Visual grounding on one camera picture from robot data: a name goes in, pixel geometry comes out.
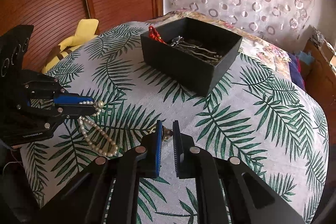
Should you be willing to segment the black open jewelry box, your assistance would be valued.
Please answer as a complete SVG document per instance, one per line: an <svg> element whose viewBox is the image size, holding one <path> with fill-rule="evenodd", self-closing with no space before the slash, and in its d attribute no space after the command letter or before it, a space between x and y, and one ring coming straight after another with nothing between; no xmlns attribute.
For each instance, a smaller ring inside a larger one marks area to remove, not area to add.
<svg viewBox="0 0 336 224"><path fill-rule="evenodd" d="M156 27L161 41L141 34L144 61L158 71L175 79L199 96L209 95L223 78L238 55L242 37L210 23L182 18ZM182 36L221 55L219 61L210 61L170 46L171 40Z"/></svg>

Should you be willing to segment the yellow plush toy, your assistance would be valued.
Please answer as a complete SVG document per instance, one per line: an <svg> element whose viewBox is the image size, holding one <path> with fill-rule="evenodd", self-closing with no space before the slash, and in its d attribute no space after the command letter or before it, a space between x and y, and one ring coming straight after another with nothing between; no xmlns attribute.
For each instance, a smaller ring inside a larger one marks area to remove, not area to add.
<svg viewBox="0 0 336 224"><path fill-rule="evenodd" d="M98 19L81 19L77 25L75 34L65 38L52 48L42 68L42 73L47 73L70 53L97 37L98 24Z"/></svg>

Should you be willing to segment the blue tissue paper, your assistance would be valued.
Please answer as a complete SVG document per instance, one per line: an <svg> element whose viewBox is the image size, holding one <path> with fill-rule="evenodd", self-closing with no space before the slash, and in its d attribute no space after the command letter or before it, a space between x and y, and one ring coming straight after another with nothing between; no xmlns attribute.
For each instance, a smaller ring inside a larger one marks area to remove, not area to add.
<svg viewBox="0 0 336 224"><path fill-rule="evenodd" d="M299 53L296 54L299 63L301 66L306 65L306 66L311 66L314 62L314 57L311 55L311 52L303 52L300 51Z"/></svg>

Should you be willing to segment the wooden sideboard cabinet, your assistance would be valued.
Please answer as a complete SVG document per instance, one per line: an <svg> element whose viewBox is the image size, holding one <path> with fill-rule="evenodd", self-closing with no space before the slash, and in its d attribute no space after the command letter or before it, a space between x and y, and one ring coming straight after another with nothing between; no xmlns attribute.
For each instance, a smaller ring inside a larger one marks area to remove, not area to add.
<svg viewBox="0 0 336 224"><path fill-rule="evenodd" d="M327 116L327 120L335 121L335 74L323 57L319 48L308 40L305 53L311 53L314 61L305 79L307 93L314 98Z"/></svg>

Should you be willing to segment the palm leaf print bedspread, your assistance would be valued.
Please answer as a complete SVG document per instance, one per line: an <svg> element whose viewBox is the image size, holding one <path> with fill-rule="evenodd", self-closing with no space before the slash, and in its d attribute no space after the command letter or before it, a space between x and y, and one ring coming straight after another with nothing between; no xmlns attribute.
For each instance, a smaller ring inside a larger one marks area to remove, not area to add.
<svg viewBox="0 0 336 224"><path fill-rule="evenodd" d="M21 150L38 207L108 150L139 145L157 120L193 137L214 156L236 156L311 223L326 182L328 129L319 104L297 85L247 55L236 57L205 98L143 61L146 23L121 24L56 64L48 75L71 93L102 100L97 128L63 122L54 136Z"/></svg>

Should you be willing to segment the silver flower hairpin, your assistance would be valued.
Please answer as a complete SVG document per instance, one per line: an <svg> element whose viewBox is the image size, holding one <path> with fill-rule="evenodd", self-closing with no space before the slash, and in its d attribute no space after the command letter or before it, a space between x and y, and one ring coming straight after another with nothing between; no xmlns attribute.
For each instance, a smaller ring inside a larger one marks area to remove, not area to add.
<svg viewBox="0 0 336 224"><path fill-rule="evenodd" d="M222 58L222 56L217 54L217 52L208 50L201 44L198 45L194 40L185 41L182 36L173 38L170 46L179 48L180 50L205 60L219 61Z"/></svg>

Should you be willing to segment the dark blue blanket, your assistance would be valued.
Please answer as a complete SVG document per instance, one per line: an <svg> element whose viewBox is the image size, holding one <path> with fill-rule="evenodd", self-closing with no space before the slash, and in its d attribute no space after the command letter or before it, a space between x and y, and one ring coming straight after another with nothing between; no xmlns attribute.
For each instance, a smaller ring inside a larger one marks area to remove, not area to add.
<svg viewBox="0 0 336 224"><path fill-rule="evenodd" d="M301 75L301 67L299 63L299 58L296 55L293 55L291 53L288 53L288 56L290 58L289 71L290 71L291 81L294 84L296 84L299 88L301 88L303 91L306 91L304 80Z"/></svg>

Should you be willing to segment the cardboard box on cabinet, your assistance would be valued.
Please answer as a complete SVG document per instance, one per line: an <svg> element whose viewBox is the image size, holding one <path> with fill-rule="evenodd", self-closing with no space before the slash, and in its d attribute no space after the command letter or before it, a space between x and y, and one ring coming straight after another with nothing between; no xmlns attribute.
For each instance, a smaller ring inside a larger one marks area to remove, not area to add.
<svg viewBox="0 0 336 224"><path fill-rule="evenodd" d="M316 28L313 28L311 39L313 43L321 51L326 61L333 67L335 67L335 49L326 40L325 36Z"/></svg>

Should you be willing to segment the small gold brooch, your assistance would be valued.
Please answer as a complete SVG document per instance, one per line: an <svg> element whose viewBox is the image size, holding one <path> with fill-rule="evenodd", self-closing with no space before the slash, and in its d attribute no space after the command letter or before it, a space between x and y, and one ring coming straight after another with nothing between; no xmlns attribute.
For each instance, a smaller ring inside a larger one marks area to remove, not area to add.
<svg viewBox="0 0 336 224"><path fill-rule="evenodd" d="M154 133L156 130L156 127L152 127L149 133ZM168 129L166 127L162 128L162 141L168 141L173 136L173 131L171 129Z"/></svg>

